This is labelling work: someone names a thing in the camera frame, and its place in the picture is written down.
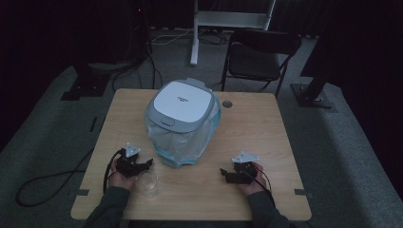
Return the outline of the black folding chair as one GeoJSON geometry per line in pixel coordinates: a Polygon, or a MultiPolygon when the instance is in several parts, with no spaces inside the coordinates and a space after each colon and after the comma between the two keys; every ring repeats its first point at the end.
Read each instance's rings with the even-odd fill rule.
{"type": "Polygon", "coordinates": [[[221,75],[221,90],[226,79],[265,82],[263,89],[278,81],[281,89],[289,61],[301,47],[301,38],[293,33],[262,29],[238,29],[230,36],[221,75]]]}

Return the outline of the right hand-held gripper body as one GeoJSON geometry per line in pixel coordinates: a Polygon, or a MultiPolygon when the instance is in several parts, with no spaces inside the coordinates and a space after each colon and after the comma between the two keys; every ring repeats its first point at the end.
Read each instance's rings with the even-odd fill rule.
{"type": "Polygon", "coordinates": [[[241,151],[232,159],[234,173],[229,173],[227,176],[235,177],[235,184],[250,184],[257,176],[258,170],[254,162],[258,160],[259,156],[241,151]]]}

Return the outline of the person's right hand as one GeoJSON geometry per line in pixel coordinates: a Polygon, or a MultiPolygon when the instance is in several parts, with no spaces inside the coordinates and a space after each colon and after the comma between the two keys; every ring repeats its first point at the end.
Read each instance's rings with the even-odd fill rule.
{"type": "Polygon", "coordinates": [[[267,183],[263,177],[261,171],[262,166],[258,163],[254,163],[255,168],[258,170],[257,176],[253,182],[250,184],[239,184],[239,190],[245,195],[250,196],[258,192],[265,192],[267,190],[267,183]]]}

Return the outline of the person's left hand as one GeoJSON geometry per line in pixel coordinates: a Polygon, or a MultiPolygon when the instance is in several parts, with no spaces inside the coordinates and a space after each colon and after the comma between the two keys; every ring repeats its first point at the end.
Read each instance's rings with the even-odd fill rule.
{"type": "Polygon", "coordinates": [[[111,165],[111,174],[107,179],[108,187],[120,187],[128,191],[132,191],[136,185],[136,176],[131,178],[126,178],[120,172],[117,171],[116,165],[111,165]]]}

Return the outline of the white metal stand frame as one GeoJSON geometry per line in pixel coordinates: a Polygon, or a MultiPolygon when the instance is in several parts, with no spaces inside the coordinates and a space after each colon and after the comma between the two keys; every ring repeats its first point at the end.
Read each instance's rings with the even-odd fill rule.
{"type": "Polygon", "coordinates": [[[277,0],[269,0],[266,13],[199,10],[199,0],[194,0],[193,39],[190,65],[195,67],[199,56],[199,26],[220,28],[269,29],[277,0]]]}

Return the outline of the trash can with white lid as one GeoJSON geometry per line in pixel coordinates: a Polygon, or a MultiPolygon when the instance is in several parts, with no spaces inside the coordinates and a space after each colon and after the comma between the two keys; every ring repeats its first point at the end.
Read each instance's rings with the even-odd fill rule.
{"type": "Polygon", "coordinates": [[[215,97],[213,91],[199,80],[172,81],[154,95],[144,115],[167,130],[179,133],[195,131],[212,111],[215,97]]]}

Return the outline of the black stand with square base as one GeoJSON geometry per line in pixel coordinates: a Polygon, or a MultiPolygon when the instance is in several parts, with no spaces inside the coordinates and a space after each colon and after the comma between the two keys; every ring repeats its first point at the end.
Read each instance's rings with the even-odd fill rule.
{"type": "Polygon", "coordinates": [[[325,109],[332,107],[331,103],[322,93],[323,87],[331,76],[331,60],[328,37],[320,36],[301,71],[302,77],[311,77],[312,81],[308,85],[291,84],[299,106],[325,109]]]}

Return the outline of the clear plastic cup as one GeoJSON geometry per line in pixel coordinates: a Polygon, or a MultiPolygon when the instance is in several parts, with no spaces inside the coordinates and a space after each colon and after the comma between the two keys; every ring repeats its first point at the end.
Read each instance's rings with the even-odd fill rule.
{"type": "Polygon", "coordinates": [[[137,187],[147,197],[155,197],[158,193],[158,177],[151,172],[143,172],[137,178],[137,187]]]}

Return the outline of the black stand with flat base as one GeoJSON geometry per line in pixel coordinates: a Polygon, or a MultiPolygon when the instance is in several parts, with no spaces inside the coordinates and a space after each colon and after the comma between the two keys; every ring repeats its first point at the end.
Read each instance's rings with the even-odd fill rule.
{"type": "Polygon", "coordinates": [[[73,85],[66,91],[62,101],[78,101],[82,97],[102,97],[110,79],[110,74],[90,67],[86,63],[73,66],[77,73],[73,85]]]}

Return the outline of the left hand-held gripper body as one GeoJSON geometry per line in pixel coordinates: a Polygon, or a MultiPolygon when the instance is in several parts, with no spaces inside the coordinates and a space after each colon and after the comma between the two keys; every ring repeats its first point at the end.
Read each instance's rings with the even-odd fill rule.
{"type": "Polygon", "coordinates": [[[119,152],[120,158],[116,163],[117,171],[126,178],[134,177],[138,167],[144,167],[143,163],[137,163],[141,149],[131,142],[125,145],[119,152]]]}

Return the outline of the round grey stand base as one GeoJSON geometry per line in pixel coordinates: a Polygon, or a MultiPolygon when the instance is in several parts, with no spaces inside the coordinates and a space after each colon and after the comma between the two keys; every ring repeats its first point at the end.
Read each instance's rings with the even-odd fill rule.
{"type": "Polygon", "coordinates": [[[99,72],[116,73],[128,70],[132,68],[132,65],[130,63],[118,63],[118,64],[92,63],[89,64],[89,67],[99,72]]]}

